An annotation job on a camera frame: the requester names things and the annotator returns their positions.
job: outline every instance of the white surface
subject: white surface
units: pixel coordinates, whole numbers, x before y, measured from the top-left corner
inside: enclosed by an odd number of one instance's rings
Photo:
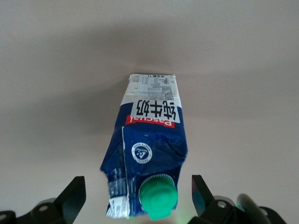
[[[77,175],[75,224],[112,220],[100,173],[129,74],[176,74],[191,175],[215,195],[247,193],[287,223],[299,214],[299,1],[0,2],[0,210],[27,213]]]

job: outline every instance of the round white logo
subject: round white logo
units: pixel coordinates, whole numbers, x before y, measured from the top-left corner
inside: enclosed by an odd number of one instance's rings
[[[132,156],[140,164],[149,162],[152,155],[151,148],[145,143],[138,142],[132,147]]]

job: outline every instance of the green cap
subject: green cap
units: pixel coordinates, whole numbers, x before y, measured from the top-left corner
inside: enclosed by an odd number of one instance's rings
[[[178,202],[178,191],[170,176],[152,176],[141,185],[139,199],[150,219],[158,220],[170,216]]]

